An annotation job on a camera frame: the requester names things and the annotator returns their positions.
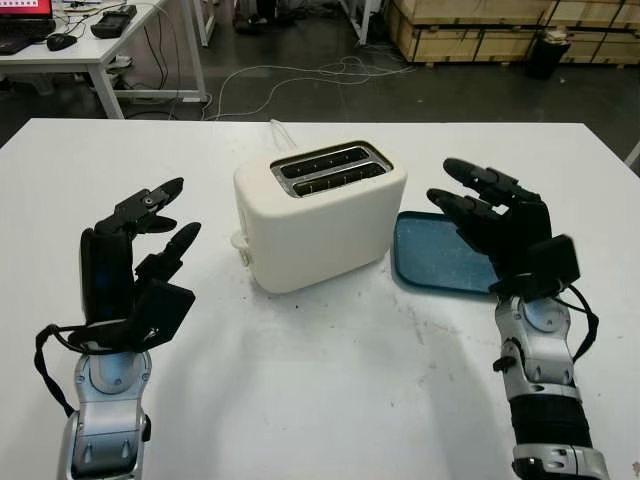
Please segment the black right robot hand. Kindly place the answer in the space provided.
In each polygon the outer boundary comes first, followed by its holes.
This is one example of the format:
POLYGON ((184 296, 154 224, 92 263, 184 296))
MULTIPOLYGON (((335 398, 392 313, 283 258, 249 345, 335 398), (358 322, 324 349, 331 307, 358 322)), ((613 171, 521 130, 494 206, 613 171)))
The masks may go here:
POLYGON ((456 225, 473 250, 489 258, 498 280, 528 274, 527 250, 551 238, 548 208, 540 195, 491 167, 447 158, 443 168, 477 195, 431 188, 427 198, 456 225))

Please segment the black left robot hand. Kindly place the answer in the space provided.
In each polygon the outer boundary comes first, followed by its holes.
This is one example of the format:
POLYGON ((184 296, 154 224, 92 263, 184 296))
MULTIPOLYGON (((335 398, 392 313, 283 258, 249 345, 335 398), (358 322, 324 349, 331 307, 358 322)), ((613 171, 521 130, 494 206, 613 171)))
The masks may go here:
POLYGON ((153 280, 169 281, 182 267, 182 257, 201 224, 180 229, 164 250, 133 266, 133 240, 144 234, 172 231, 177 221, 160 211, 182 192, 177 177, 159 187, 142 189, 115 205, 113 213, 85 229, 80 240, 83 311, 88 325, 127 318, 153 280))

